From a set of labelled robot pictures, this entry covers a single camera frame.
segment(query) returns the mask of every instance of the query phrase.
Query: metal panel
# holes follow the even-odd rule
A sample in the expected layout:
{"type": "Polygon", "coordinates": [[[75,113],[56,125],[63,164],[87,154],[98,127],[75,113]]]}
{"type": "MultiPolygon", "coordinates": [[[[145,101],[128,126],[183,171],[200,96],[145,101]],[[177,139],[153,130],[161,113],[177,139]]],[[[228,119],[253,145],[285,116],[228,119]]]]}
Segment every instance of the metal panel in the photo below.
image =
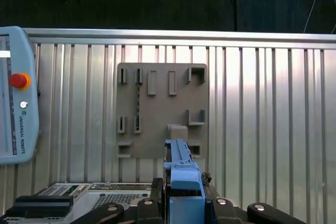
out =
{"type": "Polygon", "coordinates": [[[192,31],[27,29],[37,50],[36,157],[0,167],[0,211],[53,180],[150,182],[163,159],[118,159],[116,67],[209,69],[209,154],[218,192],[307,223],[336,218],[336,37],[192,31]]]}

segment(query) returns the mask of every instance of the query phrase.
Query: metal vent grille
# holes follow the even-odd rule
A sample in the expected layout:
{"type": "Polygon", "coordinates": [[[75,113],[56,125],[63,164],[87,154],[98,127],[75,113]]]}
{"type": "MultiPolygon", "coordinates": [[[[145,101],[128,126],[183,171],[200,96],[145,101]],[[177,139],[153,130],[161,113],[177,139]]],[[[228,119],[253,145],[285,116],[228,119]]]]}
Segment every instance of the metal vent grille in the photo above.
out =
{"type": "Polygon", "coordinates": [[[59,196],[61,195],[61,193],[66,189],[68,188],[68,186],[62,186],[61,188],[59,188],[56,192],[55,192],[55,196],[59,196]]]}
{"type": "Polygon", "coordinates": [[[41,193],[40,196],[52,195],[56,190],[57,190],[57,187],[55,186],[49,187],[47,190],[41,193]]]}
{"type": "Polygon", "coordinates": [[[132,200],[143,197],[142,194],[106,194],[105,196],[100,196],[96,201],[91,211],[101,206],[102,204],[114,202],[122,205],[124,209],[128,209],[132,200]]]}
{"type": "Polygon", "coordinates": [[[112,190],[120,190],[121,189],[121,186],[119,185],[113,185],[112,186],[112,190]]]}
{"type": "Polygon", "coordinates": [[[15,218],[15,217],[7,217],[6,219],[4,219],[4,223],[6,224],[14,224],[14,223],[17,223],[17,220],[19,218],[15,218]]]}

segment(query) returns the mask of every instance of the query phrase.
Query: dark background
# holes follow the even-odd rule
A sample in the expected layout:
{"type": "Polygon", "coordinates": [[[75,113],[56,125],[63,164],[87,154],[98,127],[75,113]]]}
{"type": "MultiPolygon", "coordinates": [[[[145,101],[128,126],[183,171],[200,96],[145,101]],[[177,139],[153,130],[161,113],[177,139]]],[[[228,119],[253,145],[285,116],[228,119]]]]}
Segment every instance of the dark background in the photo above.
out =
{"type": "MultiPolygon", "coordinates": [[[[0,0],[0,26],[233,31],[229,0],[0,0]]],[[[313,0],[237,0],[238,31],[301,33],[313,0]]],[[[333,0],[317,0],[308,33],[330,33],[333,0]]]]}

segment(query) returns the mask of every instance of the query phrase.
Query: gray pegboard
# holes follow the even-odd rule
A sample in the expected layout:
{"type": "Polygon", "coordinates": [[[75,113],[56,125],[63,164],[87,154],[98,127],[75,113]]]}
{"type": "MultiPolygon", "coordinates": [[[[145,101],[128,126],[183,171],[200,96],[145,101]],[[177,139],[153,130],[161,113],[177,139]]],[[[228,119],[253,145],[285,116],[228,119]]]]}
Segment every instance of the gray pegboard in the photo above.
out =
{"type": "Polygon", "coordinates": [[[162,158],[166,139],[187,136],[192,154],[206,157],[208,92],[204,64],[120,63],[118,156],[162,158]]]}

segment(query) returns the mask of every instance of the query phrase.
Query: bolt head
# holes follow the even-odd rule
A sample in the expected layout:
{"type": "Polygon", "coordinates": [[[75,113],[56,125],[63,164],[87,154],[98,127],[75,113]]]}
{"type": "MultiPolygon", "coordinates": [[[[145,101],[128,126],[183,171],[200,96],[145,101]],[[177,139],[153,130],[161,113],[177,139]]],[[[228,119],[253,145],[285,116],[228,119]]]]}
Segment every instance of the bolt head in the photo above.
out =
{"type": "Polygon", "coordinates": [[[25,109],[25,108],[27,108],[27,106],[28,106],[28,102],[22,101],[22,102],[20,103],[20,108],[21,108],[21,109],[25,109]]]}
{"type": "Polygon", "coordinates": [[[114,207],[114,206],[110,206],[108,209],[107,209],[108,211],[116,211],[117,210],[117,208],[116,207],[114,207]]]}
{"type": "Polygon", "coordinates": [[[226,200],[224,199],[218,199],[217,202],[221,205],[225,205],[226,204],[226,200]]]}
{"type": "Polygon", "coordinates": [[[262,205],[255,205],[254,206],[258,211],[265,211],[265,208],[262,205]]]}

